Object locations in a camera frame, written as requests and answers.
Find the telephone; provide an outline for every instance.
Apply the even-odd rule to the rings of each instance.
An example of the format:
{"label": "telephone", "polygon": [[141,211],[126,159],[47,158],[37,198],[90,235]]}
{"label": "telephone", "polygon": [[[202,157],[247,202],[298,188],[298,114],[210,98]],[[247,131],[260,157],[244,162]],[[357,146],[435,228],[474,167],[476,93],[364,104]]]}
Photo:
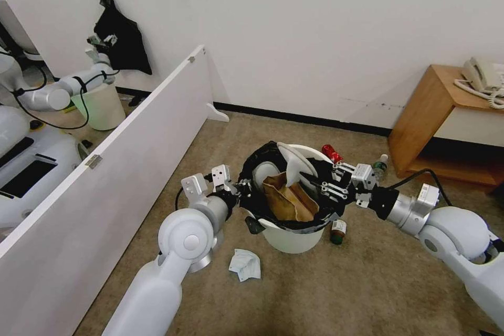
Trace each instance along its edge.
{"label": "telephone", "polygon": [[488,101],[491,108],[504,109],[504,64],[491,63],[472,57],[464,63],[462,75],[466,80],[455,80],[453,84],[475,96]]}
{"label": "telephone", "polygon": [[479,92],[492,93],[504,87],[504,65],[472,57],[464,63],[462,75]]}

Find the red can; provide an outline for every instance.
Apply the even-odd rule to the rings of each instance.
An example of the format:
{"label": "red can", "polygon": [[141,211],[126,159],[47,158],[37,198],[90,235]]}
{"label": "red can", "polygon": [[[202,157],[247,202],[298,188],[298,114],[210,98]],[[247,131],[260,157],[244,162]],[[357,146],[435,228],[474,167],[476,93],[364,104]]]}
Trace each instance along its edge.
{"label": "red can", "polygon": [[329,159],[331,159],[334,164],[343,160],[343,157],[338,152],[336,152],[334,147],[330,144],[324,144],[322,146],[322,153]]}

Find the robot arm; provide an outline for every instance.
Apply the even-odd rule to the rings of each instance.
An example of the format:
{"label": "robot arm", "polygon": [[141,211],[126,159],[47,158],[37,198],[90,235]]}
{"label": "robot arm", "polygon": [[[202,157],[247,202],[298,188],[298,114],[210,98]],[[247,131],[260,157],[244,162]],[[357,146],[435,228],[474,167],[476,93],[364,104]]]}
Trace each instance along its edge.
{"label": "robot arm", "polygon": [[454,206],[434,209],[439,189],[423,184],[417,198],[394,188],[378,186],[368,164],[333,166],[331,182],[301,173],[320,193],[335,203],[333,193],[353,193],[348,202],[374,210],[380,219],[416,237],[434,257],[442,260],[464,282],[467,292],[482,310],[504,330],[504,243],[476,213]]}
{"label": "robot arm", "polygon": [[[5,53],[5,50],[0,47],[0,53],[3,52]],[[89,70],[65,76],[38,90],[33,90],[26,84],[21,68],[12,56],[0,54],[0,85],[15,94],[27,109],[36,111],[64,109],[70,104],[70,97],[78,95],[81,88],[86,92],[104,82],[107,84],[114,82],[114,71],[107,55],[98,54],[91,49],[86,53],[93,60]]]}
{"label": "robot arm", "polygon": [[228,179],[229,168],[214,170],[214,192],[201,173],[182,180],[189,208],[170,214],[157,236],[160,252],[136,274],[119,303],[104,336],[163,336],[182,300],[181,283],[212,261],[222,243],[222,226],[236,205],[236,187]]}
{"label": "robot arm", "polygon": [[[418,198],[379,187],[367,164],[353,167],[338,163],[332,167],[330,181],[301,174],[335,209],[356,202],[417,237],[429,253],[455,272],[474,301],[504,329],[503,243],[481,217],[453,206],[431,211],[439,189],[427,184]],[[212,169],[211,177],[214,193],[209,196],[201,173],[182,180],[190,208],[175,211],[164,220],[158,235],[160,254],[137,273],[103,336],[165,335],[181,302],[183,278],[210,263],[212,252],[223,241],[225,220],[237,199],[249,193],[246,180],[238,188],[230,183],[225,165]]]}

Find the black bag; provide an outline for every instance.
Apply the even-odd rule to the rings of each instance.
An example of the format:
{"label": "black bag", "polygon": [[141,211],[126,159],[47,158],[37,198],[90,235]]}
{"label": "black bag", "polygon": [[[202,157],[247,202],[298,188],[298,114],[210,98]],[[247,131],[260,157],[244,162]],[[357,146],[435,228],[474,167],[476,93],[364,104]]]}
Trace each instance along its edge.
{"label": "black bag", "polygon": [[117,40],[114,43],[95,45],[96,50],[108,55],[113,69],[138,70],[152,75],[137,23],[119,12],[114,0],[100,0],[100,5],[105,10],[96,23],[94,32],[102,41],[109,36],[115,36]]}

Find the white trash can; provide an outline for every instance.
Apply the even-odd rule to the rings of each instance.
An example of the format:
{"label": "white trash can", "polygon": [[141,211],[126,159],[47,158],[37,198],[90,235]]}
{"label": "white trash can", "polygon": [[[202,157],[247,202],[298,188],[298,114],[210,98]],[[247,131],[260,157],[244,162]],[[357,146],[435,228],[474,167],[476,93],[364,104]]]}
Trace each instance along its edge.
{"label": "white trash can", "polygon": [[[126,118],[126,113],[124,113],[124,108],[114,84],[103,83],[99,87],[83,93],[82,97],[89,111],[88,125],[95,130],[114,129]],[[72,101],[82,115],[86,117],[86,110],[80,99],[80,94],[73,96]]]}
{"label": "white trash can", "polygon": [[[327,156],[313,148],[299,144],[290,144],[289,146],[295,148],[306,158],[311,157],[317,160],[324,160],[332,164],[332,161]],[[251,217],[256,218],[251,212],[248,213]],[[299,254],[313,248],[319,242],[325,228],[324,226],[312,233],[298,234],[284,230],[263,218],[259,218],[257,221],[265,228],[265,230],[262,231],[262,234],[264,235],[266,241],[275,249],[289,254]]]}

